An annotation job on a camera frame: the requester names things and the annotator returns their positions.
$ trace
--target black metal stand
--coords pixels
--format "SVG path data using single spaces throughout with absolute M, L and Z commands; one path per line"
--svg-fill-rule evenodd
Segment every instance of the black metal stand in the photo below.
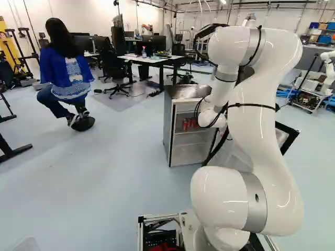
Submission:
M 24 56 L 24 54 L 22 52 L 22 49 L 21 49 L 21 46 L 20 46 L 20 44 L 19 44 L 19 42 L 18 42 L 18 40 L 16 38 L 15 29 L 5 29 L 5 32 L 11 32 L 12 33 L 12 37 L 14 38 L 14 41 L 15 41 L 16 46 L 17 46 L 17 49 L 19 50 L 20 55 L 21 55 L 21 57 L 18 58 L 18 60 L 22 61 L 24 63 L 24 65 L 25 65 L 25 67 L 27 68 L 28 73 L 26 73 L 26 75 L 29 76 L 29 77 L 33 77 L 33 74 L 32 74 L 32 72 L 31 72 L 31 70 L 29 68 L 28 63 L 27 63 L 27 59 L 36 59 L 37 62 L 38 62 L 38 64 L 40 64 L 39 56 L 38 56 L 38 54 L 37 54 L 37 52 L 35 50 L 35 46 L 34 46 L 32 40 L 31 40 L 31 37 L 30 37 L 30 34 L 29 34 L 29 28 L 18 28 L 18 30 L 21 33 L 22 33 L 22 31 L 25 31 L 27 33 L 27 37 L 29 39 L 31 48 L 33 50 L 33 53 L 32 53 L 31 56 Z
M 10 109 L 10 105 L 9 105 L 7 99 L 5 98 L 4 94 L 1 91 L 0 91 L 0 96 L 1 96 L 1 99 L 5 102 L 7 108 L 9 110 L 9 112 L 10 112 L 9 116 L 6 116 L 6 117 L 1 117 L 0 116 L 0 123 L 8 121 L 8 120 L 11 120 L 11 119 L 15 119 L 17 116 Z
M 16 155 L 23 153 L 32 148 L 32 144 L 27 144 L 16 149 L 11 149 L 7 144 L 7 141 L 2 137 L 0 133 L 0 149 L 4 152 L 4 155 L 0 156 L 0 163 L 15 157 Z

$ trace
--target light blue floor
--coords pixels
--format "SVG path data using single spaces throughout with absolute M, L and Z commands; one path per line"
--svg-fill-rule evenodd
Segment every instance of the light blue floor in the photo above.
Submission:
M 209 76 L 196 79 L 205 83 Z M 1 123 L 1 134 L 12 147 L 34 148 L 0 166 L 1 251 L 24 236 L 34 237 L 41 251 L 133 251 L 137 216 L 191 207 L 197 166 L 168 168 L 163 95 L 123 112 L 88 97 L 96 124 L 83 133 L 55 119 L 31 87 L 5 95 L 18 118 Z M 5 115 L 1 102 L 0 112 Z M 301 188 L 305 222 L 294 236 L 275 241 L 284 251 L 333 250 L 335 114 L 286 106 L 277 117 L 301 129 L 285 158 Z

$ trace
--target box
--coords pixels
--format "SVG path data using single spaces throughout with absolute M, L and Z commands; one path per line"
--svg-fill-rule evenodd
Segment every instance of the box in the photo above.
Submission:
M 329 22 L 327 26 L 328 30 L 335 30 L 335 22 Z
M 315 43 L 318 41 L 319 35 L 310 35 L 309 41 L 310 43 Z
M 318 39 L 319 43 L 326 43 L 330 44 L 331 43 L 331 36 L 329 35 L 320 35 Z
M 327 30 L 327 26 L 328 26 L 327 23 L 321 22 L 320 25 L 319 25 L 319 29 L 320 30 Z
M 312 29 L 318 29 L 319 28 L 319 23 L 318 22 L 311 22 L 309 25 L 309 28 Z

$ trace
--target computer monitor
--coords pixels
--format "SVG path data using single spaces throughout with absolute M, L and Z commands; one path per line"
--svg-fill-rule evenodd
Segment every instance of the computer monitor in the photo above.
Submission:
M 166 50 L 166 36 L 153 36 L 153 46 L 156 51 Z
M 138 41 L 136 43 L 137 55 L 142 55 L 143 46 L 145 46 L 145 52 L 148 57 L 151 57 L 153 51 L 153 43 L 149 41 Z
M 134 32 L 133 31 L 125 31 L 125 37 L 126 38 L 133 38 Z
M 83 51 L 94 52 L 91 36 L 73 36 L 74 43 Z
M 154 52 L 166 50 L 166 36 L 142 35 L 142 42 L 150 43 Z
M 97 51 L 109 50 L 111 47 L 111 42 L 109 37 L 94 36 L 94 45 Z

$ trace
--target blue cardigan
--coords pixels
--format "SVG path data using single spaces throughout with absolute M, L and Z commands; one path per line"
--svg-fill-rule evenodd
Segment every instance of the blue cardigan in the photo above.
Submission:
M 60 99 L 75 99 L 86 94 L 94 81 L 83 55 L 65 58 L 52 47 L 41 50 L 41 83 L 52 83 L 51 92 Z

